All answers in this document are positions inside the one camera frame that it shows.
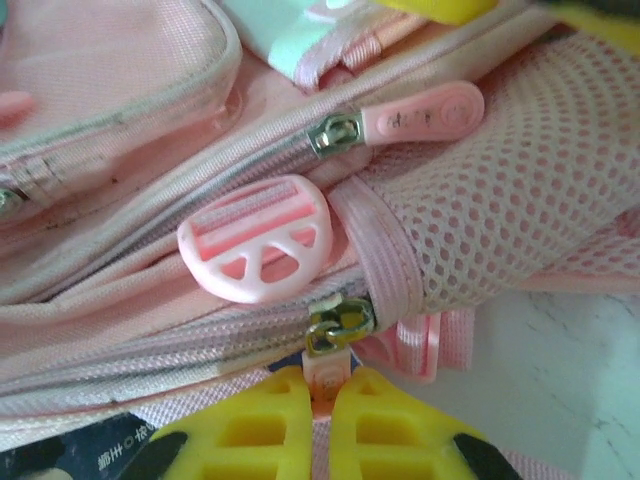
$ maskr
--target zipper tab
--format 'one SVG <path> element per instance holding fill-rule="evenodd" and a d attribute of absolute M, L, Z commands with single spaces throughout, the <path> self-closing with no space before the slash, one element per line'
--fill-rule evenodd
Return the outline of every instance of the zipper tab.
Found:
<path fill-rule="evenodd" d="M 351 377 L 349 344 L 373 333 L 376 321 L 371 302 L 342 294 L 312 305 L 309 314 L 302 371 L 314 419 L 323 420 L 331 416 L 340 388 Z"/>
<path fill-rule="evenodd" d="M 329 115 L 309 130 L 320 159 L 354 145 L 454 141 L 469 135 L 484 116 L 484 97 L 474 84 L 448 82 L 401 100 Z"/>

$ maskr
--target white floor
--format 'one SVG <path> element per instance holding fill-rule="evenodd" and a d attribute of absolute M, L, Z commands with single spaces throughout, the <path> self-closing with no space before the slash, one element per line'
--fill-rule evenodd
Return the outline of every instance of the white floor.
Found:
<path fill-rule="evenodd" d="M 510 292 L 478 312 L 474 366 L 396 383 L 585 480 L 640 479 L 640 299 Z"/>

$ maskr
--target pink backpack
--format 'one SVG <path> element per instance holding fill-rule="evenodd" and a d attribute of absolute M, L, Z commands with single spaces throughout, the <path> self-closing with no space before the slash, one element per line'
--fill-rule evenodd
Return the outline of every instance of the pink backpack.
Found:
<path fill-rule="evenodd" d="M 0 446 L 310 335 L 431 381 L 469 367 L 473 308 L 504 289 L 638 293 L 638 59 L 539 42 L 553 19 L 505 3 L 386 37 L 343 19 L 289 80 L 212 0 L 9 0 Z M 310 332 L 336 294 L 371 323 Z"/>

